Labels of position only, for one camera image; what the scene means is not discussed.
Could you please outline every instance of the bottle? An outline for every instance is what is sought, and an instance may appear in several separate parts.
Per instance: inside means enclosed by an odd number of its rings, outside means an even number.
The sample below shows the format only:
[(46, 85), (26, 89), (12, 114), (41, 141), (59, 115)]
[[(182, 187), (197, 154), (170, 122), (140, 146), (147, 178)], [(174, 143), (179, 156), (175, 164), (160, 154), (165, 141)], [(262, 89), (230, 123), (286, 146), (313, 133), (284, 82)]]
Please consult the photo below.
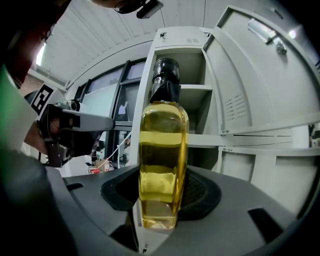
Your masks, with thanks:
[(153, 69), (150, 104), (144, 109), (139, 139), (139, 199), (145, 228), (172, 229), (184, 189), (189, 118), (178, 104), (179, 65), (160, 58)]

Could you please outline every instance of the ceiling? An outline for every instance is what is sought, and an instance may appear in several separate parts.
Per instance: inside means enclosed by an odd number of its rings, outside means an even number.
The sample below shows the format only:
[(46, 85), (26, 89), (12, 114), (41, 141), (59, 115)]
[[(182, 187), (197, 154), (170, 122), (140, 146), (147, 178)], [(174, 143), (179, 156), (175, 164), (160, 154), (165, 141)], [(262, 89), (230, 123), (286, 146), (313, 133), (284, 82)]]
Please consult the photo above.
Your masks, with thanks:
[(213, 28), (228, 4), (256, 11), (262, 0), (161, 0), (164, 7), (150, 19), (118, 14), (89, 0), (72, 0), (47, 40), (41, 71), (61, 85), (86, 64), (123, 42), (155, 33), (159, 28)]

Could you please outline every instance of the fluorescent light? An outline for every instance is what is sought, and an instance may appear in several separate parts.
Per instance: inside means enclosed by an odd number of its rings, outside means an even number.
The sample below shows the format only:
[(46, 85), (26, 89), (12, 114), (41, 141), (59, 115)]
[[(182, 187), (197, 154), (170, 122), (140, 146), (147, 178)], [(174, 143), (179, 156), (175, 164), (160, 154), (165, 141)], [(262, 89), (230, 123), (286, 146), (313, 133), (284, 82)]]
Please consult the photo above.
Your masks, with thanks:
[(44, 45), (41, 47), (41, 50), (39, 51), (38, 55), (36, 56), (36, 61), (35, 61), (35, 63), (36, 63), (37, 65), (39, 65), (39, 66), (41, 66), (42, 56), (44, 55), (45, 46), (46, 46), (46, 43), (44, 43)]
[(296, 31), (291, 30), (291, 31), (289, 32), (289, 37), (291, 37), (292, 39), (294, 39), (296, 36), (297, 36)]

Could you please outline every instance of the gray plastic surface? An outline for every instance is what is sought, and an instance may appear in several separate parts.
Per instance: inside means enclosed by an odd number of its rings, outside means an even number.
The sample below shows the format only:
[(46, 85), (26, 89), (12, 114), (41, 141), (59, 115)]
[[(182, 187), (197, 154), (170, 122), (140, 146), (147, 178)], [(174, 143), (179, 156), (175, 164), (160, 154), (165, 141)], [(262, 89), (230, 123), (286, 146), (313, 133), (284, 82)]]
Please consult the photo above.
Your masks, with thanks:
[[(79, 182), (84, 186), (71, 193), (68, 192), (59, 172), (48, 169), (48, 177), (59, 210), (74, 236), (79, 255), (136, 254), (106, 235), (124, 223), (127, 213), (114, 210), (100, 195), (101, 185), (105, 181), (132, 168), (137, 166), (65, 178), (68, 184)], [(239, 256), (249, 253), (266, 244), (248, 214), (250, 209), (264, 208), (283, 229), (296, 220), (292, 213), (246, 181), (202, 168), (188, 168), (214, 180), (221, 188), (221, 201), (201, 220), (178, 222), (169, 238), (152, 254), (154, 256)]]

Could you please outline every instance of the yellow liquid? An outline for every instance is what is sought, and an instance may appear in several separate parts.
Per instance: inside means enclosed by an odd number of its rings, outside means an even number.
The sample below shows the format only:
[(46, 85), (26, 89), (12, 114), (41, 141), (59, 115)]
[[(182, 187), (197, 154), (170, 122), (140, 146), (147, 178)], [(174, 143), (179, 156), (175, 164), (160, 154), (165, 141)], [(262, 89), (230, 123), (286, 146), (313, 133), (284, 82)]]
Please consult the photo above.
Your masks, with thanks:
[(139, 198), (145, 228), (172, 229), (183, 195), (189, 119), (178, 104), (155, 101), (140, 124)]

